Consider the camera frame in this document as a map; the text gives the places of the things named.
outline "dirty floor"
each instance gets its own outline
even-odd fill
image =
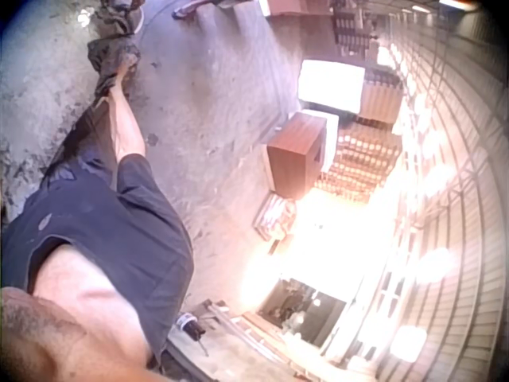
[[[157,183],[192,237],[196,268],[185,305],[223,299],[243,312],[253,307],[243,277],[268,250],[252,229],[269,192],[261,144],[298,108],[303,46],[316,30],[299,18],[266,20],[257,2],[203,6],[194,20],[174,21],[183,3],[144,5],[130,103]],[[82,27],[77,15],[97,4],[27,2],[2,36],[0,155],[11,220],[92,101],[97,76],[86,44],[100,28]]]

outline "brown wooden box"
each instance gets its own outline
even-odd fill
[[[301,199],[313,187],[324,164],[327,120],[296,113],[267,145],[274,191]]]

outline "foot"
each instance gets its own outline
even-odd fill
[[[140,60],[140,52],[129,37],[109,37],[88,43],[88,59],[99,73],[95,98],[107,96],[115,84],[126,83]]]

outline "corrugated wall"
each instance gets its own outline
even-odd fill
[[[389,353],[380,380],[486,380],[507,359],[507,53],[489,17],[446,13],[391,18],[390,37],[433,108],[444,141],[431,168],[459,177],[444,208],[425,219],[422,255],[447,247],[457,267],[440,283],[415,286],[403,325],[428,332],[414,363]]]

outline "dark shorts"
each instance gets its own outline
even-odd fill
[[[82,115],[7,227],[2,286],[30,293],[47,256],[69,243],[136,309],[159,361],[192,276],[191,241],[143,156],[127,155],[112,168],[108,125],[107,105]]]

